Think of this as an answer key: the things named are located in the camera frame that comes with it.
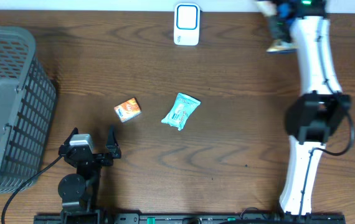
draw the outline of black wire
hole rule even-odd
[[[258,209],[257,207],[249,207],[249,208],[246,208],[246,209],[245,209],[244,211],[242,211],[242,213],[240,214],[240,219],[243,219],[243,215],[245,214],[245,212],[248,211],[248,210],[250,210],[250,209],[259,211],[259,209]],[[262,217],[263,217],[264,219],[266,219],[266,220],[269,219],[269,218],[266,218],[266,216],[265,216],[264,214],[261,214],[261,215],[262,215]]]
[[[38,178],[38,176],[40,176],[41,174],[43,174],[44,172],[46,172],[48,169],[50,169],[56,162],[58,162],[60,159],[62,158],[62,156],[59,156],[55,161],[53,161],[51,164],[49,164],[47,167],[45,167],[44,169],[42,169],[41,171],[39,171],[38,173],[36,173],[35,175],[33,175],[30,179],[28,179],[27,181],[25,181],[24,183],[22,183],[20,185],[20,187],[18,187],[14,193],[10,196],[9,200],[6,202],[6,204],[4,205],[3,208],[3,212],[2,212],[2,217],[1,217],[1,221],[2,224],[5,224],[4,222],[4,218],[6,216],[6,211],[7,208],[9,207],[11,200],[13,200],[13,198],[18,194],[18,192],[20,192],[20,190],[25,187],[27,184],[29,184],[31,181],[33,181],[35,178]]]
[[[342,156],[343,154],[347,153],[353,147],[354,138],[355,138],[355,129],[354,129],[354,123],[352,117],[348,112],[346,112],[346,118],[349,123],[350,132],[349,132],[349,142],[348,145],[345,147],[345,149],[342,150],[341,152],[330,152],[325,149],[321,149],[317,147],[314,148],[314,150],[320,150],[322,152],[325,152],[326,154],[329,154],[330,156]]]
[[[312,160],[312,157],[313,157],[313,151],[314,149],[312,149],[309,153],[310,153],[310,156],[309,156],[309,163],[308,163],[308,168],[306,170],[306,174],[305,174],[305,181],[303,183],[303,188],[302,188],[302,191],[301,191],[301,204],[300,204],[300,212],[299,212],[299,217],[301,217],[302,215],[302,208],[303,208],[303,199],[305,197],[305,188],[306,188],[306,183],[308,182],[308,175],[309,175],[309,170],[310,170],[310,162]]]

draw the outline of white arm segment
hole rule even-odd
[[[298,215],[302,197],[303,185],[305,184],[306,171],[308,169],[310,151],[314,147],[324,149],[320,142],[305,142],[300,145],[294,136],[290,136],[290,161],[288,162],[288,172],[285,181],[283,193],[280,195],[280,205],[284,212],[291,212],[292,215]],[[321,154],[319,150],[313,151],[310,163],[308,181],[305,187],[305,196],[303,197],[302,215],[311,212],[311,195],[313,184],[316,178],[317,166]]]
[[[320,16],[298,18],[291,27],[291,36],[298,45],[298,61],[301,73],[301,95],[316,90],[318,94],[330,95],[324,84],[323,66],[327,79],[333,91],[342,91],[339,85],[331,56],[329,44],[329,20]],[[321,36],[321,54],[319,54],[318,38]],[[314,147],[324,149],[320,142],[304,142],[300,145],[294,136],[290,136],[290,161],[283,193],[280,195],[280,205],[284,212],[299,215],[301,192],[305,184],[306,171],[310,159],[310,151]],[[311,159],[308,180],[305,188],[302,215],[311,212],[311,193],[316,178],[317,166],[322,152],[316,150]]]
[[[321,55],[319,55],[318,37],[321,38]],[[321,16],[307,16],[296,19],[291,27],[291,36],[298,46],[298,62],[301,73],[301,95],[316,90],[318,94],[331,94],[324,84],[322,64],[333,91],[342,91],[339,85],[329,45],[329,20]]]

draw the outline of white device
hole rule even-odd
[[[200,7],[179,3],[175,7],[173,41],[177,45],[197,45],[200,38]]]
[[[329,44],[329,20],[322,16],[306,16],[297,18],[291,27],[291,36],[298,45],[298,61],[301,73],[301,95],[317,91],[318,94],[331,95],[324,83],[323,70],[333,91],[342,91],[334,71],[333,58]],[[284,212],[299,215],[301,196],[304,189],[306,171],[308,179],[303,197],[301,215],[311,213],[311,194],[316,178],[316,171],[322,152],[313,151],[315,147],[325,149],[320,142],[304,142],[299,144],[294,136],[290,136],[290,161],[283,193],[280,195],[280,206]]]

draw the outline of wall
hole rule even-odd
[[[0,9],[173,11],[176,0],[0,0]],[[256,12],[253,0],[192,0],[205,12]],[[355,1],[330,0],[329,12],[355,13]]]

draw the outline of white plug-in device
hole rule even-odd
[[[200,37],[200,7],[179,3],[175,7],[173,41],[177,45],[197,45]]]

